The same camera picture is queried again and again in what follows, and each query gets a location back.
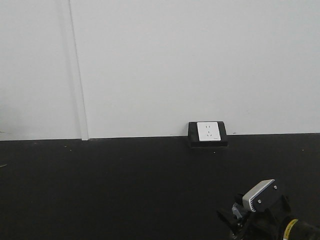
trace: white outlet cover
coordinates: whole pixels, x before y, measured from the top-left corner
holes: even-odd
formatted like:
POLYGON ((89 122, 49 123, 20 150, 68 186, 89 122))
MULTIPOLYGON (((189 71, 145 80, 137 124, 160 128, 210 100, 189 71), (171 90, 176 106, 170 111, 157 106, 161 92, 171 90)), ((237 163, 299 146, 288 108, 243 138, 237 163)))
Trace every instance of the white outlet cover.
POLYGON ((221 141, 218 123, 216 121, 197 122, 199 141, 221 141))

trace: yellow stripe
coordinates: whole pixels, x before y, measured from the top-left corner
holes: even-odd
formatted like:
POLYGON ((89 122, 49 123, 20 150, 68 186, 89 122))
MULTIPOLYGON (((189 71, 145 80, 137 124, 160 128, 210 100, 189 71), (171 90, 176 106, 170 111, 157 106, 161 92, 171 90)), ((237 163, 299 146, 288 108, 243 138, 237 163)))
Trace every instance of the yellow stripe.
POLYGON ((295 225, 295 223, 298 222, 298 219, 293 219, 289 224, 286 226, 284 235, 283 235, 283 240, 289 240, 289 234, 292 229, 292 227, 295 225))

